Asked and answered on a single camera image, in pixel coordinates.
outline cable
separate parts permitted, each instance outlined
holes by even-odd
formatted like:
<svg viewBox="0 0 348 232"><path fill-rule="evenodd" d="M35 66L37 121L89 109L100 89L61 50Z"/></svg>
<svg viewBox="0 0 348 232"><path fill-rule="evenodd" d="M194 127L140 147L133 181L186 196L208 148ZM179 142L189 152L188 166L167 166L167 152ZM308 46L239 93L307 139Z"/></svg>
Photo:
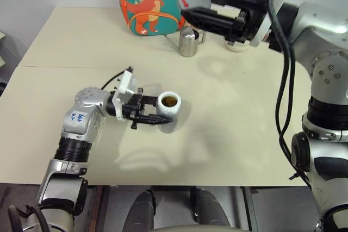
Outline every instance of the cable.
<svg viewBox="0 0 348 232"><path fill-rule="evenodd" d="M120 75L122 75L125 71L129 71L129 72L133 72L133 68L131 66L129 66L127 69L123 70L122 72L119 72L117 75L113 76L112 78L110 78L110 80L108 80L103 87L101 87L102 90L105 89L105 87L107 87L113 80L115 80L117 77L119 77Z"/></svg>
<svg viewBox="0 0 348 232"><path fill-rule="evenodd" d="M107 87L113 80L115 80L117 77L119 77L120 75L122 75L124 73L124 71L118 73L117 75L113 76L110 80L108 80L103 87L101 87L102 90L105 89L105 87Z"/></svg>
<svg viewBox="0 0 348 232"><path fill-rule="evenodd" d="M12 232L23 232L22 223L21 223L16 207L13 205L9 206L8 214L10 217Z"/></svg>
<svg viewBox="0 0 348 232"><path fill-rule="evenodd" d="M292 112L292 107L293 107L293 96L294 96L294 79L295 79L295 55L294 55L294 50L291 46L291 44L288 42L282 27L279 23L279 20L277 18L277 14L275 12L275 8L273 6L273 1L272 0L266 0L266 7L268 14L270 16L270 20L272 22L272 30L274 32L274 35L279 42L281 49L283 51L284 55L284 67L283 67L283 73L282 73L282 79L281 79L281 84L279 87L279 92L278 92L278 97L277 97L277 103L276 103L276 111L275 111L275 116L276 116L276 126L277 126L277 131L279 134L279 145L285 155L285 157L288 159L289 163L291 163L291 153L290 150L285 142L284 139L284 134L287 131L291 119L291 112ZM289 97L288 97L288 110L287 110L287 116L285 119L285 123L283 126L283 129L280 126L280 120L279 120L279 111L280 111L280 106L281 106L281 101L283 98L286 82L287 82L287 77L289 73L289 64L290 64L290 76L289 76ZM304 172L301 172L297 170L293 165L292 167L296 171L296 174L293 177L301 177L302 180L307 184L309 188L311 188L309 179L305 175Z"/></svg>
<svg viewBox="0 0 348 232"><path fill-rule="evenodd" d="M42 232L49 232L50 230L49 230L47 221L46 221L45 216L43 215L41 209L38 206L35 206L35 207L33 207L33 212L36 214L36 217L39 220Z"/></svg>

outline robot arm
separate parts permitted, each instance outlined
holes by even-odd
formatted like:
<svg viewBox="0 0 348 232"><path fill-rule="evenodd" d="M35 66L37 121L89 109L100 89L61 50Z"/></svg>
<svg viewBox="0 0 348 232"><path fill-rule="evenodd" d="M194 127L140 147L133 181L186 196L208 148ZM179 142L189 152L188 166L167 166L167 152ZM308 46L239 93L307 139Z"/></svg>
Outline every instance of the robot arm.
<svg viewBox="0 0 348 232"><path fill-rule="evenodd" d="M223 35L230 44L261 39L281 52L265 0L212 0L240 9L238 17L219 15L194 2L182 8L193 26ZM280 7L281 0L274 0ZM348 216L348 18L309 3L281 5L277 14L282 31L312 80L303 132L294 135L291 162L307 174L325 231L347 228Z"/></svg>
<svg viewBox="0 0 348 232"><path fill-rule="evenodd" d="M84 208L88 182L83 178L88 169L89 151L98 134L102 118L116 116L119 121L163 124L172 119L159 115L144 115L145 105L156 106L157 97L135 94L136 78L132 68L123 72L115 92L96 87L79 91L75 104L64 117L59 147L50 160L40 186L36 204L41 209L51 231L73 231L73 217ZM22 224L25 231L44 231L35 213Z"/></svg>

